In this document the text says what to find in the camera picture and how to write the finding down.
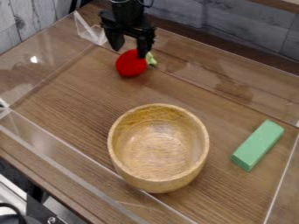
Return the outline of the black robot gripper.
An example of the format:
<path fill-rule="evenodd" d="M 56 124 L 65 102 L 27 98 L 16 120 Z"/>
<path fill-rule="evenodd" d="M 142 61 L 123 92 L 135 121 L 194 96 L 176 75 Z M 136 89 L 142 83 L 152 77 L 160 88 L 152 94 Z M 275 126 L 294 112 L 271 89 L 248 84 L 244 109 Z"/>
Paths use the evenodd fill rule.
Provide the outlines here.
<path fill-rule="evenodd" d="M 144 0 L 108 1 L 111 10 L 99 12 L 108 43 L 118 52 L 126 43 L 124 36 L 135 38 L 138 57 L 144 59 L 155 43 L 155 26 L 146 19 L 146 8 L 151 8 L 154 2 L 146 4 Z"/>

